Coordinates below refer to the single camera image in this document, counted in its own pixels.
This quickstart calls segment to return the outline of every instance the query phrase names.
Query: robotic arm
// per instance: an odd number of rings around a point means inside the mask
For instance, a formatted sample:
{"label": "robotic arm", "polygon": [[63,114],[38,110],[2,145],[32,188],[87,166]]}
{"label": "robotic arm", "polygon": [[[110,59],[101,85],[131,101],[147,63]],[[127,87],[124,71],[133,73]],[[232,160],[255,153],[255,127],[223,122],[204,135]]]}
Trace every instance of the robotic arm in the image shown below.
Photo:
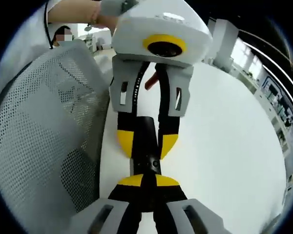
{"label": "robotic arm", "polygon": [[[153,212],[159,234],[226,234],[222,218],[196,199],[187,199],[176,180],[161,175],[160,166],[178,138],[193,65],[206,54],[212,37],[184,0],[137,3],[102,2],[106,15],[125,12],[112,39],[116,56],[110,96],[118,112],[119,143],[133,160],[133,176],[122,179],[108,199],[100,198],[74,216],[69,233],[136,234],[141,213]],[[158,140],[153,118],[137,116],[139,87],[151,62],[156,63],[161,89]]]}

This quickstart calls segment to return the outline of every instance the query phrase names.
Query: window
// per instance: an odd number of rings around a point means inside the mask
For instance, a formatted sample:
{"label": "window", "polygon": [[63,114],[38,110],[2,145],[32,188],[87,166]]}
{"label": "window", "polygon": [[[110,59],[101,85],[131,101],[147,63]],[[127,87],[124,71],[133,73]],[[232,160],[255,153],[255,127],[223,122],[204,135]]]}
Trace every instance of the window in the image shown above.
{"label": "window", "polygon": [[232,50],[231,57],[234,63],[238,64],[240,67],[244,67],[250,53],[251,49],[238,38]]}
{"label": "window", "polygon": [[253,74],[253,79],[257,79],[261,69],[262,69],[262,62],[259,60],[257,56],[254,56],[253,62],[249,69],[249,71],[252,72]]}

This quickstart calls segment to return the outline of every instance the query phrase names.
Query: white table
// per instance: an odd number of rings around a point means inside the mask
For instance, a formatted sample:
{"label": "white table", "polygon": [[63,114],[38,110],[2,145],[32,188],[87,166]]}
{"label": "white table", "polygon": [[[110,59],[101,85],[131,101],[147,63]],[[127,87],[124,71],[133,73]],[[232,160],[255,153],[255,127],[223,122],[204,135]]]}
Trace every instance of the white table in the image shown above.
{"label": "white table", "polygon": [[[159,84],[144,89],[138,115],[155,119]],[[284,158],[263,108],[236,78],[207,64],[195,65],[191,98],[181,119],[179,139],[161,163],[162,174],[178,180],[188,198],[196,198],[220,215],[232,234],[258,234],[283,208]],[[100,196],[108,197],[129,176],[129,159],[116,139],[117,114],[109,106],[103,137]],[[143,214],[139,234],[155,234],[152,214]]]}

